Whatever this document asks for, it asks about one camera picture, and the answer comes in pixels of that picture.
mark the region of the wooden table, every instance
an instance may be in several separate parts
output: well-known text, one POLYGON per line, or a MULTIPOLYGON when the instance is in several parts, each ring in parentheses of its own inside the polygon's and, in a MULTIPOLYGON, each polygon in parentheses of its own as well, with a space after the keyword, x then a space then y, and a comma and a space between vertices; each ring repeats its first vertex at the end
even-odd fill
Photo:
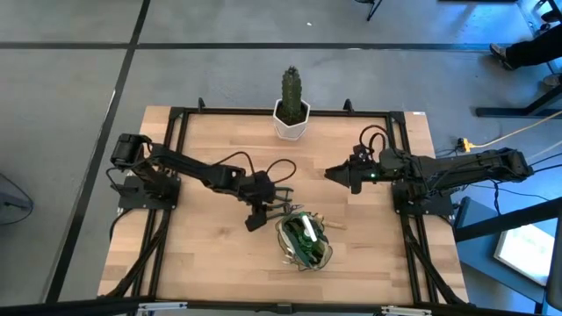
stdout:
MULTIPOLYGON (((169 107, 149 106, 140 128, 154 142, 163 142, 169 107)), ((413 154, 433 156, 428 121, 422 112, 405 113, 413 154)), ((308 212, 347 225, 327 227, 332 259, 320 271, 298 272, 283 264, 275 222, 253 233, 244 226, 250 209, 234 197, 211 192, 200 181, 182 176, 182 191, 172 212, 157 298, 245 302, 412 304, 400 219, 394 213, 389 183, 364 183, 363 192, 324 179, 324 169, 343 163, 369 124, 378 118, 311 117, 296 142, 279 140, 268 116, 190 115, 184 154, 216 162, 235 151, 249 153, 256 170, 276 159, 296 162, 294 177, 282 183, 295 189, 294 201, 308 212)), ((176 144, 175 128, 172 144, 176 144)), ((398 127, 397 143, 400 144, 398 127)), ((249 169, 243 157, 229 164, 249 169)), ((271 172, 278 179, 291 171, 285 164, 271 172)), ((99 294, 110 291, 136 260, 147 211, 127 214, 115 227, 99 294)), ((450 226, 426 216, 431 258, 444 280, 467 300, 465 283, 450 226)), ((149 263, 141 293, 148 292, 149 263)), ((422 298, 428 300, 418 263, 422 298)))

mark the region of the yellow cable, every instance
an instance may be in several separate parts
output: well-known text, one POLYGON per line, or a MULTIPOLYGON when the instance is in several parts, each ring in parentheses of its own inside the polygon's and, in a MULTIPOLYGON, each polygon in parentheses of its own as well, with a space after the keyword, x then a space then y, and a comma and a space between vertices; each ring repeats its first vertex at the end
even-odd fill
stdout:
POLYGON ((539 125, 539 124, 541 124, 541 123, 544 123, 544 122, 546 122, 547 120, 552 119, 552 118, 554 118, 554 117, 556 117, 556 116, 558 116, 558 115, 560 115, 560 114, 562 114, 562 111, 557 111, 556 113, 552 114, 551 116, 546 117, 546 118, 543 118, 543 119, 539 120, 538 122, 536 122, 536 123, 534 123, 534 124, 531 124, 531 125, 529 125, 529 126, 525 126, 524 128, 518 129, 518 130, 516 130, 516 131, 514 131, 514 132, 512 132, 512 133, 509 133, 509 134, 505 135, 505 136, 501 136, 499 139, 489 141, 489 142, 487 142, 486 144, 474 145, 474 144, 472 144, 471 142, 469 142, 468 139, 463 139, 464 144, 465 144, 465 151, 468 153, 468 152, 471 151, 471 148, 483 148, 483 147, 488 147, 488 146, 490 146, 490 145, 493 145, 493 144, 497 143, 497 142, 500 141, 500 140, 505 140, 507 137, 511 137, 511 136, 513 136, 513 135, 515 135, 515 134, 517 134, 517 133, 520 133, 520 132, 523 132, 523 131, 526 131, 526 130, 530 129, 531 127, 535 127, 535 126, 537 126, 537 125, 539 125))

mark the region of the white pot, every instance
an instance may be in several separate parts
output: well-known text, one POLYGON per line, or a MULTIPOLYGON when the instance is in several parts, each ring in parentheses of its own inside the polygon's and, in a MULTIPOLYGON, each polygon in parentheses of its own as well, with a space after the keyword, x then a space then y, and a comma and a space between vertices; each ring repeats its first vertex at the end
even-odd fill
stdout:
POLYGON ((300 102, 306 107, 306 119, 304 122, 295 124, 293 126, 288 126, 287 124, 283 123, 282 120, 277 118, 277 107, 281 103, 281 99, 278 99, 275 102, 275 110, 273 110, 273 125, 275 126, 275 130, 277 131, 277 136, 279 136, 281 140, 298 140, 299 137, 305 133, 306 125, 308 124, 308 116, 310 114, 310 104, 303 100, 300 100, 300 102))

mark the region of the black table leg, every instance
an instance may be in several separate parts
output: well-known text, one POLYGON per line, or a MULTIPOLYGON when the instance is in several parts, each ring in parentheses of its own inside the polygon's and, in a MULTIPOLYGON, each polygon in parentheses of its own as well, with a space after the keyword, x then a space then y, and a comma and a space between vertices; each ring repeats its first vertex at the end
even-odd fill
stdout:
MULTIPOLYGON (((477 108, 476 116, 479 118, 546 118, 560 111, 546 109, 548 106, 560 99, 562 99, 562 85, 546 92, 543 96, 525 108, 477 108)), ((554 117, 554 119, 562 119, 562 115, 554 117)))

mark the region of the green plant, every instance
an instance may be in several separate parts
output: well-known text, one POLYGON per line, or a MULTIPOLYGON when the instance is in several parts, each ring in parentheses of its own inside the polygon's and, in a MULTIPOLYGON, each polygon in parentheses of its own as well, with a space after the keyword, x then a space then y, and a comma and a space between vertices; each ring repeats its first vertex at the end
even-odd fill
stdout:
POLYGON ((302 86, 299 71, 294 66, 290 66, 283 74, 281 83, 283 95, 281 106, 277 107, 277 117, 288 126, 303 122, 306 119, 306 113, 303 112, 300 104, 302 86))

